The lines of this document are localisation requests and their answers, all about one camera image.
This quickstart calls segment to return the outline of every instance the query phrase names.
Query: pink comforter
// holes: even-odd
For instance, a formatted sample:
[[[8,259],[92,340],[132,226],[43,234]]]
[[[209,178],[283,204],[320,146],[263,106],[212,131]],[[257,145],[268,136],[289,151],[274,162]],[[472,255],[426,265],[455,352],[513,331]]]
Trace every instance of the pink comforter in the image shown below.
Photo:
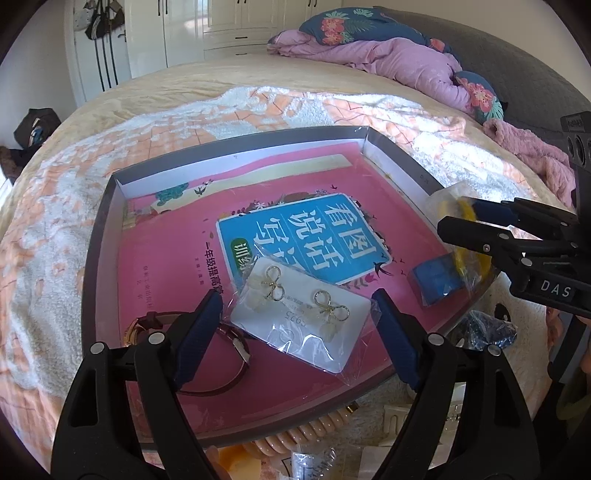
[[[452,82],[461,71],[458,61],[449,54],[408,40],[356,41],[336,47],[320,45],[314,37],[299,30],[286,30],[267,46],[270,53],[286,57],[325,61],[380,75],[472,115],[470,96],[463,86]]]

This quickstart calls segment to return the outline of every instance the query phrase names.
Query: door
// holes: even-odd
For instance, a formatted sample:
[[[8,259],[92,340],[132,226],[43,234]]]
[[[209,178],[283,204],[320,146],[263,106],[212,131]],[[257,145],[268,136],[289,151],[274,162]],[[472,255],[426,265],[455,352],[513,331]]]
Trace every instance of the door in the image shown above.
[[[299,30],[311,17],[314,0],[285,0],[282,30]]]
[[[335,8],[341,8],[343,6],[342,0],[311,0],[312,1],[312,17],[314,15],[321,14],[334,10]]]
[[[202,0],[203,31],[234,30],[240,28],[243,0]]]
[[[242,28],[277,28],[279,0],[238,1],[242,7]]]
[[[164,1],[125,0],[125,31],[132,78],[167,67]]]
[[[203,43],[197,35],[197,0],[161,0],[169,67],[203,61]]]

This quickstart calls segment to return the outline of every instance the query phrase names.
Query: pillow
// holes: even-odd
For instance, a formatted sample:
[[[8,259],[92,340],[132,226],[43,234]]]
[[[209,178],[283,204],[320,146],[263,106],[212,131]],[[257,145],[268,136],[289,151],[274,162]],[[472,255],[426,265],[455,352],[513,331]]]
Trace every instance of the pillow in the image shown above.
[[[474,119],[483,124],[491,118],[503,120],[501,101],[483,77],[474,72],[462,70],[454,75],[457,85],[462,85],[470,94],[470,105],[474,108]]]

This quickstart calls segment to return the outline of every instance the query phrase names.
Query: brown leather strap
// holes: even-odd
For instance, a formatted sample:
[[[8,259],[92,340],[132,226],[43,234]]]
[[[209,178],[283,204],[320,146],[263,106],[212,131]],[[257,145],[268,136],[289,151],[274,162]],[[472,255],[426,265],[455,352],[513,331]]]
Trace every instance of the brown leather strap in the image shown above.
[[[148,312],[145,316],[136,318],[124,333],[124,345],[136,345],[138,342],[138,335],[141,332],[147,332],[149,330],[161,330],[164,325],[170,325],[178,318],[179,315],[182,315],[183,313],[186,312]],[[248,344],[244,339],[242,332],[239,329],[226,324],[219,325],[217,327],[217,332],[228,339],[234,349],[237,351],[238,355],[240,355],[242,360],[242,366],[240,367],[240,370],[234,376],[234,378],[219,388],[201,392],[179,390],[178,393],[181,395],[189,395],[191,397],[213,397],[214,395],[219,395],[220,393],[230,390],[246,374],[251,355]]]

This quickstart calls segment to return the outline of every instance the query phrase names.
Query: swallow illustration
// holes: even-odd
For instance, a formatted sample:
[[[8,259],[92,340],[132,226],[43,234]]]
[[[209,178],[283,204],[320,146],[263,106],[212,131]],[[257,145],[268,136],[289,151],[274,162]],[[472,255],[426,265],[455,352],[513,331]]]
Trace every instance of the swallow illustration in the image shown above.
[[[384,269],[382,269],[382,265],[385,265],[386,262],[374,262],[374,271],[375,274],[378,276],[379,278],[379,273],[383,273],[384,275],[389,275],[390,277],[393,277],[393,275],[390,272],[386,272]]]

